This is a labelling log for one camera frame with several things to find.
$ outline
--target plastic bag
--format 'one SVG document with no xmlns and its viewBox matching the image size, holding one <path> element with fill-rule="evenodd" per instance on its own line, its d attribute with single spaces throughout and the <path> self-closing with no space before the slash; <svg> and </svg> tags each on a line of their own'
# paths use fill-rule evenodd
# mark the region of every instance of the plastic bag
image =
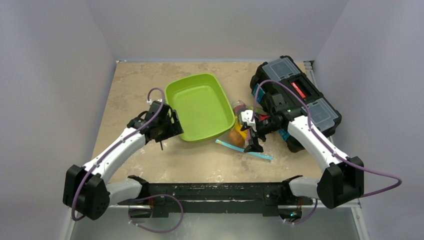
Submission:
<svg viewBox="0 0 424 240">
<path fill-rule="evenodd" d="M 232 103 L 231 107 L 232 107 L 233 113 L 235 115 L 234 127 L 232 129 L 230 129 L 229 131 L 225 132 L 224 134 L 222 134 L 221 136 L 219 136 L 216 139 L 215 143 L 243 153 L 244 148 L 248 144 L 247 141 L 246 141 L 248 131 L 247 130 L 242 131 L 242 126 L 239 124 L 238 114 L 243 110 L 253 109 L 253 107 L 252 106 L 246 106 L 246 104 L 241 100 L 238 100 L 238 101 Z M 263 110 L 260 109 L 260 108 L 256 108 L 256 112 L 257 113 L 261 113 L 261 112 L 263 113 Z M 273 160 L 273 157 L 269 153 L 246 152 L 245 154 L 256 156 L 256 157 L 259 157 L 259 158 L 262 158 L 262 159 L 267 159 L 267 160 L 270 160 L 270 161 Z"/>
</svg>

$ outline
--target red label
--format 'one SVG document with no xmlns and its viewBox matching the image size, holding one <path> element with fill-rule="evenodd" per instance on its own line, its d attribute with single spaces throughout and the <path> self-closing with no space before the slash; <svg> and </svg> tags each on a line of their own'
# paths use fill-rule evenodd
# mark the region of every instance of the red label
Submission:
<svg viewBox="0 0 424 240">
<path fill-rule="evenodd" d="M 305 94 L 301 91 L 301 89 L 296 85 L 295 82 L 292 82 L 291 85 L 294 87 L 294 89 L 296 89 L 297 93 L 303 98 L 305 99 L 306 96 Z"/>
</svg>

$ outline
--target wooden table surface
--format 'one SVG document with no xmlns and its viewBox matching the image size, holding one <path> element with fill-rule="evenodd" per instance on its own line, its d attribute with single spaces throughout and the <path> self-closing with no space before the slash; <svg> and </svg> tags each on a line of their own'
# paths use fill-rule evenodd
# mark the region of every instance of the wooden table surface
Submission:
<svg viewBox="0 0 424 240">
<path fill-rule="evenodd" d="M 118 63 L 93 151 L 93 158 L 108 147 L 129 120 L 148 110 L 147 93 L 178 79 L 200 73 L 217 77 L 230 102 L 253 104 L 249 88 L 261 62 L 140 62 Z M 297 64 L 304 71 L 303 63 Z M 160 93 L 152 93 L 159 99 Z M 113 175 L 117 182 L 137 175 L 151 183 L 281 182 L 295 175 L 321 177 L 316 161 L 305 151 L 291 153 L 277 133 L 267 135 L 266 153 L 273 161 L 238 152 L 215 139 L 185 142 L 178 136 L 149 142 L 134 153 Z"/>
</svg>

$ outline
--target lime green plastic bin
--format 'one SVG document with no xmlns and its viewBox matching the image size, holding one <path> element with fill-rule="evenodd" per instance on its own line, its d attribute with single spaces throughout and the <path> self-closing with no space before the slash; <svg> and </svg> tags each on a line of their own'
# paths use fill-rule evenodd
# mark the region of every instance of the lime green plastic bin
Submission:
<svg viewBox="0 0 424 240">
<path fill-rule="evenodd" d="M 170 83 L 165 89 L 166 102 L 176 110 L 187 142 L 216 137 L 236 121 L 230 102 L 217 78 L 197 74 Z"/>
</svg>

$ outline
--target white wall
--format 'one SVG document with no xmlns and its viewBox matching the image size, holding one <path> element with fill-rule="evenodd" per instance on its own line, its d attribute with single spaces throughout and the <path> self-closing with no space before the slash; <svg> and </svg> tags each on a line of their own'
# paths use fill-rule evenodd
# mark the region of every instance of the white wall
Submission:
<svg viewBox="0 0 424 240">
<path fill-rule="evenodd" d="M 116 59 L 315 59 L 348 0 L 89 0 Z"/>
<path fill-rule="evenodd" d="M 57 240 L 115 62 L 84 0 L 0 1 L 0 238 Z"/>
<path fill-rule="evenodd" d="M 366 167 L 402 177 L 361 199 L 371 239 L 423 239 L 424 4 L 350 0 L 314 64 L 343 116 L 335 143 Z M 365 174 L 365 191 L 394 183 Z"/>
</svg>

